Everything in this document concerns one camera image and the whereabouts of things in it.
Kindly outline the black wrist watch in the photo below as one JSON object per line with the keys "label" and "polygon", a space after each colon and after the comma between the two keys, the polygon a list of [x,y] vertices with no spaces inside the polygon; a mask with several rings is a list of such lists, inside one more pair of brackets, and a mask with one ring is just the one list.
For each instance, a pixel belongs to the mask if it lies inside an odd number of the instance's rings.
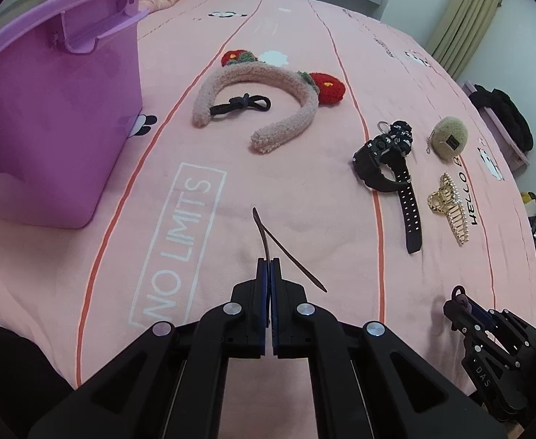
{"label": "black wrist watch", "polygon": [[398,194],[405,225],[407,251],[409,254],[414,254],[421,250],[423,234],[421,215],[406,157],[395,150],[380,151],[375,145],[377,137],[366,142],[353,155],[352,166],[356,176],[369,188],[383,193]]}

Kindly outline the pearl gold hair claw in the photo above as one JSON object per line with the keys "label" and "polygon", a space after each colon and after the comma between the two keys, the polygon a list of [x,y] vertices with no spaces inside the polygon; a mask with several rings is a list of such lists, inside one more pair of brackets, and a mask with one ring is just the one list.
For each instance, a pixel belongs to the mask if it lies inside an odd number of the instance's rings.
{"label": "pearl gold hair claw", "polygon": [[468,242],[469,229],[465,208],[449,173],[444,172],[441,175],[438,189],[428,196],[428,208],[445,217],[459,246]]}

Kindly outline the pink printed bed sheet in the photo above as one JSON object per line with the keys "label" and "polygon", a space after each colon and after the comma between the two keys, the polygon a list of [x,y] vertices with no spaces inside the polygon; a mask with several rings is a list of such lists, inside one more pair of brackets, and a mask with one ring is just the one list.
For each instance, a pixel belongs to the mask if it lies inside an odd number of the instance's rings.
{"label": "pink printed bed sheet", "polygon": [[[466,95],[409,36],[312,0],[180,0],[138,22],[143,107],[90,221],[0,218],[0,438],[502,438],[468,396],[456,284],[536,320],[525,207]],[[427,152],[442,118],[462,153]],[[406,121],[421,215],[353,155]],[[428,208],[450,174],[459,246]],[[257,336],[259,259],[282,271]]]}

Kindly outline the black clothes on box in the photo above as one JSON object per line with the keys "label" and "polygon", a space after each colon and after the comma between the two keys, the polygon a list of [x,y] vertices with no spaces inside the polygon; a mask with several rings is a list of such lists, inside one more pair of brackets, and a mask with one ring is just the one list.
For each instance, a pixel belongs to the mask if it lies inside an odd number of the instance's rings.
{"label": "black clothes on box", "polygon": [[506,92],[498,88],[489,91],[475,84],[475,91],[469,95],[476,109],[490,108],[496,114],[513,142],[523,152],[534,148],[534,138],[529,124]]}

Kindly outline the purple plastic storage bin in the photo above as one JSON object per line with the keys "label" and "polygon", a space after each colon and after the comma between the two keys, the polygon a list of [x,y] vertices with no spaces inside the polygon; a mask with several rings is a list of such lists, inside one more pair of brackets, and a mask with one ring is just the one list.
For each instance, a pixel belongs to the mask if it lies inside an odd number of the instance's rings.
{"label": "purple plastic storage bin", "polygon": [[0,30],[0,218],[80,228],[143,107],[139,0],[48,0]]}

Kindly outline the beige curtain right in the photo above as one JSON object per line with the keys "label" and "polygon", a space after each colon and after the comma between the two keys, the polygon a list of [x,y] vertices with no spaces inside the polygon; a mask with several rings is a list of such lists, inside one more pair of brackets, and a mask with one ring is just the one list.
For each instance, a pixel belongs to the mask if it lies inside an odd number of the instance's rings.
{"label": "beige curtain right", "polygon": [[503,0],[449,0],[427,52],[456,79],[466,68]]}

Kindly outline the beige fuzzy pouch keychain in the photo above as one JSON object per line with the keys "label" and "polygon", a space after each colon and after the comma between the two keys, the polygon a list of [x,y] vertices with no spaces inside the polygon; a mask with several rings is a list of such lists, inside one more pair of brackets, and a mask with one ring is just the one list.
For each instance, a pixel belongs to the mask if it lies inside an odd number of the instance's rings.
{"label": "beige fuzzy pouch keychain", "polygon": [[442,118],[427,138],[427,152],[434,153],[440,159],[451,162],[466,147],[468,131],[460,119],[447,116]]}

